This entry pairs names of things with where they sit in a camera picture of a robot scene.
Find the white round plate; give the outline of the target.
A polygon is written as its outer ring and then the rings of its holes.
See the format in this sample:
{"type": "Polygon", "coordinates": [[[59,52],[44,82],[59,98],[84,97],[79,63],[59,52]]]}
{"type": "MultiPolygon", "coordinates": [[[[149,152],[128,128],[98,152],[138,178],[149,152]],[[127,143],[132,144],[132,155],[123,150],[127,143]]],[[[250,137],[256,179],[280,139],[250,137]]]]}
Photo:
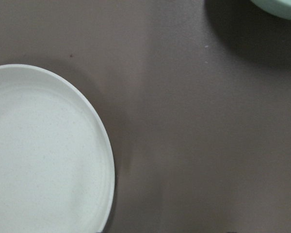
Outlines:
{"type": "Polygon", "coordinates": [[[0,66],[0,233],[101,233],[114,183],[87,98],[48,70],[0,66]]]}

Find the mint green bowl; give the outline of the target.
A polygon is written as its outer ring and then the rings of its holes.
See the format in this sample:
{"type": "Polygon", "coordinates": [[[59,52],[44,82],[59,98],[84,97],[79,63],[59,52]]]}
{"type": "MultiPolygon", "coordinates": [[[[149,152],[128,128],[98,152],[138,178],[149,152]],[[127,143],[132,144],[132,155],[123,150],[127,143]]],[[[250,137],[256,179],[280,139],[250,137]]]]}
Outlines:
{"type": "Polygon", "coordinates": [[[251,2],[271,15],[291,20],[291,0],[251,0],[251,2]]]}

